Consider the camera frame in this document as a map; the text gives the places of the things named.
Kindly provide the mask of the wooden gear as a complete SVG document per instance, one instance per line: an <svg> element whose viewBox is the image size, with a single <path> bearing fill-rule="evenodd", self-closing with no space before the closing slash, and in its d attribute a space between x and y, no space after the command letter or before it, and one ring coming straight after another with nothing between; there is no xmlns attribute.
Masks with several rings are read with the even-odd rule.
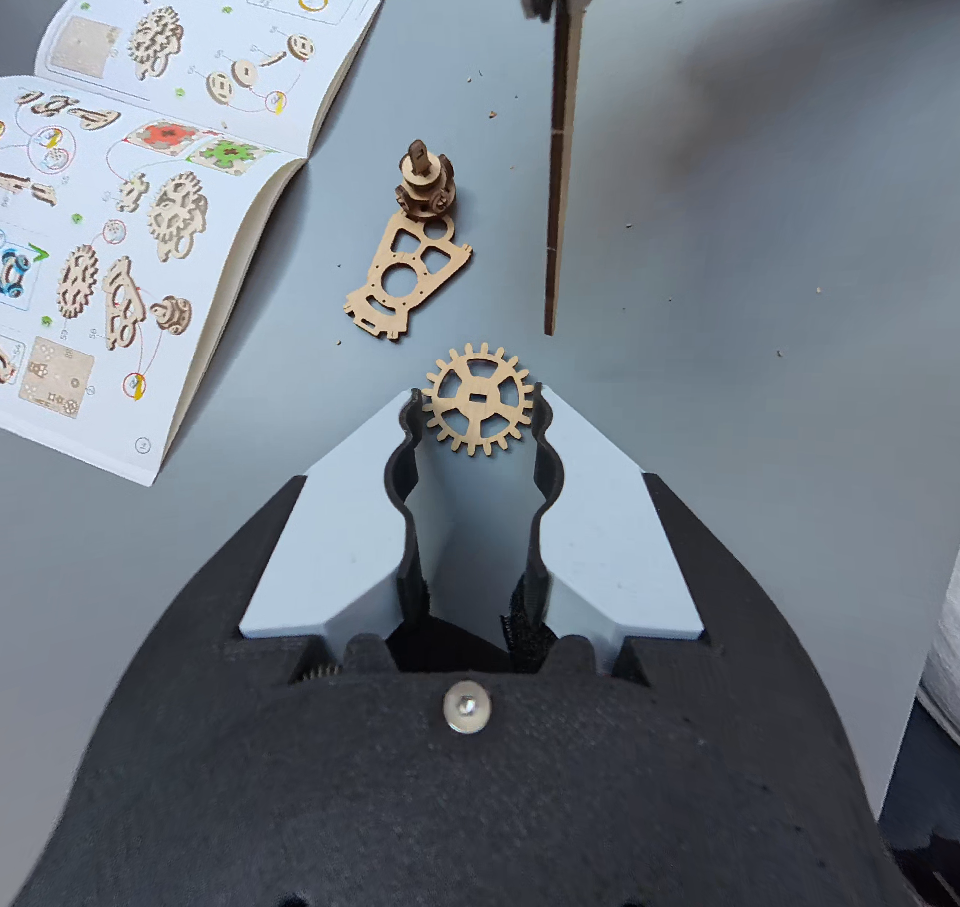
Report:
<svg viewBox="0 0 960 907"><path fill-rule="evenodd" d="M452 348L427 373L422 409L437 441L449 442L454 452L491 457L496 449L508 450L532 425L534 386L520 359L505 348L466 344Z"/></svg>

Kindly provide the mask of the illustrated instruction booklet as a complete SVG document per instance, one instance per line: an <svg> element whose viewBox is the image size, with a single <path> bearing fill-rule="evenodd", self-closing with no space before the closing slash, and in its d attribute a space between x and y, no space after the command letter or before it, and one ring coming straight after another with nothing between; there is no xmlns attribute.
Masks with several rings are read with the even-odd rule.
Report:
<svg viewBox="0 0 960 907"><path fill-rule="evenodd" d="M2 428L156 481L383 2L66 1L2 77Z"/></svg>

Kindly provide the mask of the wooden plate with round holes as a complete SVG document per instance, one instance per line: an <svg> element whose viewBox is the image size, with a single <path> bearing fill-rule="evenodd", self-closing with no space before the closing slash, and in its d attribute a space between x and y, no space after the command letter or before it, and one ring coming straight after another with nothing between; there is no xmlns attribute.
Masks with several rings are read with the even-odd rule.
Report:
<svg viewBox="0 0 960 907"><path fill-rule="evenodd" d="M473 248L455 241L450 215L421 222L398 212L390 217L361 287L343 312L373 337L397 341L423 306L468 265Z"/></svg>

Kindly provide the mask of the laser-cut wooden puzzle sheet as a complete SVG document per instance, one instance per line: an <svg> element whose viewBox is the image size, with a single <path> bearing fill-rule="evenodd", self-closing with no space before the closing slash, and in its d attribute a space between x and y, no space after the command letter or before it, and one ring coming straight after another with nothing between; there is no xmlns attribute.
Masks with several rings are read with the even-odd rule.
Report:
<svg viewBox="0 0 960 907"><path fill-rule="evenodd" d="M556 1L543 321L546 336L554 336L557 327L583 23L582 7L570 0Z"/></svg>

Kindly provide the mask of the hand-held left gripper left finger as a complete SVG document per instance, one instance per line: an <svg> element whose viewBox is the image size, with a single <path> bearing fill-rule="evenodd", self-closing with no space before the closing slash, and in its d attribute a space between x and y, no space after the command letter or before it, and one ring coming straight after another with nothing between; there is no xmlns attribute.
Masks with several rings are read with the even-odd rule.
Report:
<svg viewBox="0 0 960 907"><path fill-rule="evenodd" d="M243 637L321 637L342 658L354 637L387 640L402 625L406 524L385 475L411 397L402 391L307 471L239 624Z"/></svg>

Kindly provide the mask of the person's white clothing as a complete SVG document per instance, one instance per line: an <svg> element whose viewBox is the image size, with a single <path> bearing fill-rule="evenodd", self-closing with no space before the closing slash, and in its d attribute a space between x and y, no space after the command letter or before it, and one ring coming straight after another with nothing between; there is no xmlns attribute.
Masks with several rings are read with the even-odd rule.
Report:
<svg viewBox="0 0 960 907"><path fill-rule="evenodd" d="M959 744L959 558L954 563L917 698L940 729Z"/></svg>

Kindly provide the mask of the small wooden gear assembly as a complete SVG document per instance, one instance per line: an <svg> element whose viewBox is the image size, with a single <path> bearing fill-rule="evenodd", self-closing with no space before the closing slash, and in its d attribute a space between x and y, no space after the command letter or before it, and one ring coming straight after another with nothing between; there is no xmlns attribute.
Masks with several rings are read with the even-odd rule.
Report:
<svg viewBox="0 0 960 907"><path fill-rule="evenodd" d="M399 163L401 183L395 188L397 203L407 218L426 224L450 214L456 198L454 168L450 158L414 140Z"/></svg>

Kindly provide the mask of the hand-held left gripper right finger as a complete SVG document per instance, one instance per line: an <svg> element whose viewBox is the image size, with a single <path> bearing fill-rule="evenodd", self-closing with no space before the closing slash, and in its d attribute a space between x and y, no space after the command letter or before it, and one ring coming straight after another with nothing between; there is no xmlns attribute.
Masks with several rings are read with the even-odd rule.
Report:
<svg viewBox="0 0 960 907"><path fill-rule="evenodd" d="M642 468L552 389L536 385L526 566L502 617L514 669L540 669L563 637L583 637L613 669L633 637L695 641L701 615Z"/></svg>

